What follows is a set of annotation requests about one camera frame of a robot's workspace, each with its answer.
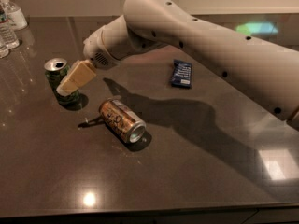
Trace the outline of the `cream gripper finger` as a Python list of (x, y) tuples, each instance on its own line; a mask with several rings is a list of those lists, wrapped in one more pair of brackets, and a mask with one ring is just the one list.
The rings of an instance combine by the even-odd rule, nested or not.
[(96, 77), (96, 68), (89, 61), (76, 61), (67, 71), (56, 91), (62, 96), (68, 96), (86, 85)]

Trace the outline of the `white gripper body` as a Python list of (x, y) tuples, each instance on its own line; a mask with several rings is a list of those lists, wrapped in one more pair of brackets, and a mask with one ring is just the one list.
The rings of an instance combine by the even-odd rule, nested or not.
[(116, 66), (119, 61), (108, 53), (104, 45), (103, 33), (104, 28), (100, 28), (84, 40), (83, 54), (96, 68), (107, 70)]

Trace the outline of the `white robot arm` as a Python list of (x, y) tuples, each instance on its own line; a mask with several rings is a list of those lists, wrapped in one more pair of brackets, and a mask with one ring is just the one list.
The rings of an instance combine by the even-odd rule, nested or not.
[(299, 127), (299, 52), (242, 35), (186, 13), (171, 0), (125, 0), (123, 14), (84, 41), (57, 92), (67, 96), (95, 77), (96, 67), (174, 46), (256, 104)]

